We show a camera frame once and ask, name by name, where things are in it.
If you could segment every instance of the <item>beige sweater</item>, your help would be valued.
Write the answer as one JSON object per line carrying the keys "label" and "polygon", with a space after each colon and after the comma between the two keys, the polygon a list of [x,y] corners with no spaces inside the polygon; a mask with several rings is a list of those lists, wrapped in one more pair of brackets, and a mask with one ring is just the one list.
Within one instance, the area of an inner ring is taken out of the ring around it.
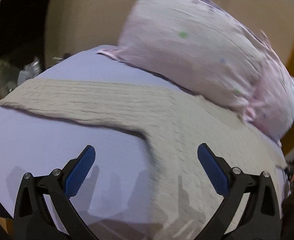
{"label": "beige sweater", "polygon": [[[150,146],[154,182],[153,239],[193,239],[220,205],[222,197],[197,160],[197,147],[203,142],[231,167],[257,175],[268,171],[281,200],[275,165],[285,166],[284,161],[257,129],[201,96],[161,87],[32,79],[2,99],[0,106],[143,133]],[[246,200],[229,230],[239,222]]]}

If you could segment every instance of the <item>beige wall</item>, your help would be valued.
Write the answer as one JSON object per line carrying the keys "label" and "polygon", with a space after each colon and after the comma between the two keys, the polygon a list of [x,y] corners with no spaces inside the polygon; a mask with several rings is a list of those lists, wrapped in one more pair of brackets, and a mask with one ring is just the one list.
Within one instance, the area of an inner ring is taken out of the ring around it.
{"label": "beige wall", "polygon": [[[254,33],[263,30],[286,64],[294,44],[294,0],[212,0]],[[117,44],[135,0],[51,0],[46,29],[46,65],[53,56],[101,44]]]}

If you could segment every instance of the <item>blue rubber pad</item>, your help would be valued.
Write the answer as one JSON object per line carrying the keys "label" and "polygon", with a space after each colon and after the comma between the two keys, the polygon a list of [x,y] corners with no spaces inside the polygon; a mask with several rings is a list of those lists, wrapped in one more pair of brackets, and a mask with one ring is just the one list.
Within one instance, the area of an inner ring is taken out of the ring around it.
{"label": "blue rubber pad", "polygon": [[96,152],[94,147],[88,147],[82,158],[78,161],[74,169],[65,180],[64,193],[67,198],[76,196],[83,184],[91,166],[95,162]]}
{"label": "blue rubber pad", "polygon": [[203,144],[198,147],[197,157],[217,194],[226,197],[229,192],[228,179],[214,157]]}

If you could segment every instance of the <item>pillow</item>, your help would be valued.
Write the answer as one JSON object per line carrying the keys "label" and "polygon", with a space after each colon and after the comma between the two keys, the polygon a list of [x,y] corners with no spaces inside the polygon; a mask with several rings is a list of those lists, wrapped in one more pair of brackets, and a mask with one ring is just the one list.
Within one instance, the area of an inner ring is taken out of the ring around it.
{"label": "pillow", "polygon": [[294,78],[291,77],[272,50],[263,33],[266,48],[266,64],[245,119],[251,121],[263,133],[280,143],[294,122]]}
{"label": "pillow", "polygon": [[138,0],[114,54],[244,114],[263,49],[237,20],[200,0]]}

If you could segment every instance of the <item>metal screw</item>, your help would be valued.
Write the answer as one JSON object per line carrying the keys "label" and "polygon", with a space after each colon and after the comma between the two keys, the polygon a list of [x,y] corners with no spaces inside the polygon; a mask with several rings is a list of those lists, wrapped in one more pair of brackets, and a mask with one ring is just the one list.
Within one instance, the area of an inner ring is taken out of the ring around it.
{"label": "metal screw", "polygon": [[264,177],[266,177],[266,178],[269,178],[269,177],[270,177],[270,174],[269,174],[268,171],[263,171],[263,175],[264,175]]}
{"label": "metal screw", "polygon": [[58,175],[60,174],[60,169],[55,169],[55,170],[53,170],[52,174],[53,174],[54,176],[58,176]]}
{"label": "metal screw", "polygon": [[232,172],[235,173],[235,174],[241,174],[241,169],[238,168],[238,167],[235,167],[232,169]]}
{"label": "metal screw", "polygon": [[25,173],[25,174],[24,174],[24,179],[29,179],[29,178],[30,178],[30,175],[31,175],[31,174],[30,174],[29,172]]}

